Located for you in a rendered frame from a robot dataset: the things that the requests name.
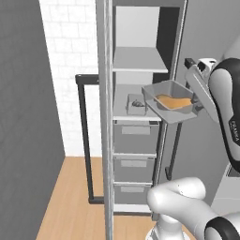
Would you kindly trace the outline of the grey fridge door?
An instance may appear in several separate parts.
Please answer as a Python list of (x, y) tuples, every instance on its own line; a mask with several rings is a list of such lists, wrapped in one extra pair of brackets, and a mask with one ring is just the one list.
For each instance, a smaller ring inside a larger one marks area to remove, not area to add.
[[(219, 59), (240, 36), (240, 0), (188, 0), (187, 16), (176, 72), (176, 80), (186, 82), (184, 60), (204, 57)], [(228, 165), (219, 124), (206, 110), (183, 123), (175, 160), (171, 160), (176, 126), (167, 129), (161, 166), (173, 165), (172, 177), (198, 177), (206, 187), (205, 201), (215, 198)]]

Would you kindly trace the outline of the grey fish container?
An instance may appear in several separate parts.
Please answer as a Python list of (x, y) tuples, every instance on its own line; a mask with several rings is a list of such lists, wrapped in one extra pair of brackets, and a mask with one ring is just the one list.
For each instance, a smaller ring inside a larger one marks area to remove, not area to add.
[[(132, 102), (137, 99), (141, 103), (144, 104), (144, 107), (138, 108), (138, 107), (133, 107)], [(128, 115), (146, 115), (146, 107), (145, 107), (145, 102), (143, 99), (143, 95), (139, 94), (128, 94), (127, 95), (127, 106), (126, 106), (127, 114)]]

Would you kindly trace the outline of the grey freezer shelf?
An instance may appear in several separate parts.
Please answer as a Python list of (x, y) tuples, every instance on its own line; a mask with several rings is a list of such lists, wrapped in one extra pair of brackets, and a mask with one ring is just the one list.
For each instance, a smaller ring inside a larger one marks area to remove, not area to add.
[(112, 70), (114, 72), (168, 72), (158, 50), (148, 47), (117, 47)]
[(128, 115), (126, 106), (129, 94), (140, 95), (142, 86), (137, 84), (117, 84), (113, 101), (113, 119), (120, 121), (160, 121), (160, 118), (148, 109), (146, 115)]

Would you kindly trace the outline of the grey vegetable container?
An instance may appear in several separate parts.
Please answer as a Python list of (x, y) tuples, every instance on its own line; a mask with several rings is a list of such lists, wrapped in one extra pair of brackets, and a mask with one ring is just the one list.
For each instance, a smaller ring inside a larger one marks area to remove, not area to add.
[[(168, 124), (180, 123), (195, 118), (201, 108), (201, 103), (194, 97), (193, 92), (173, 80), (146, 85), (142, 88), (142, 94), (147, 107)], [(170, 108), (162, 101), (159, 101), (158, 96), (188, 98), (190, 104)]]

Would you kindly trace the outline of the grey freezer drawer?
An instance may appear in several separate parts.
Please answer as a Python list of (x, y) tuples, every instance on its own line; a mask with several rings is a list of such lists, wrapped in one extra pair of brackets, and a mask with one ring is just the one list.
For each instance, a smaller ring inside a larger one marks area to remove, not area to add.
[(113, 187), (114, 202), (119, 204), (146, 204), (146, 196), (150, 185), (119, 184)]
[(158, 121), (113, 122), (113, 148), (115, 153), (155, 154), (158, 142)]
[(115, 182), (151, 183), (156, 154), (115, 154), (113, 176)]

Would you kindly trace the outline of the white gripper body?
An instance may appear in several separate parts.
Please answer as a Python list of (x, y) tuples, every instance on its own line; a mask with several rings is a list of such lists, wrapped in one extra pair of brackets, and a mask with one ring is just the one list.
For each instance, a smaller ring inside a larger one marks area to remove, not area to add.
[(198, 97), (199, 101), (206, 109), (213, 121), (218, 123), (218, 112), (215, 103), (210, 95), (202, 74), (196, 65), (191, 66), (186, 73), (186, 80), (192, 88), (193, 92)]

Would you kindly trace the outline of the grey freezer cabinet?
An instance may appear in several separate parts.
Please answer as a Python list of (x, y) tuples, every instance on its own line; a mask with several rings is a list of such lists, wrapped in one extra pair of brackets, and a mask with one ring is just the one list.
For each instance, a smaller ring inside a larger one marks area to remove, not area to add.
[[(112, 71), (112, 103), (117, 84), (137, 84), (142, 88), (149, 84), (173, 80), (175, 77), (179, 47), (188, 0), (114, 0), (112, 8), (112, 65), (117, 47), (148, 47), (159, 52), (167, 73)], [(115, 182), (153, 186), (158, 182), (164, 145), (169, 124), (160, 118), (153, 179), (151, 183)], [(119, 204), (113, 211), (120, 215), (148, 215), (146, 204)]]

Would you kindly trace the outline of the grey freezer door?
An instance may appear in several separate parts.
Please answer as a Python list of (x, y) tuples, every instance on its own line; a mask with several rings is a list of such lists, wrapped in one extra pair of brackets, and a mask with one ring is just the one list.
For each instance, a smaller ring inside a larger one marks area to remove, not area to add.
[(113, 0), (96, 0), (105, 239), (113, 240)]

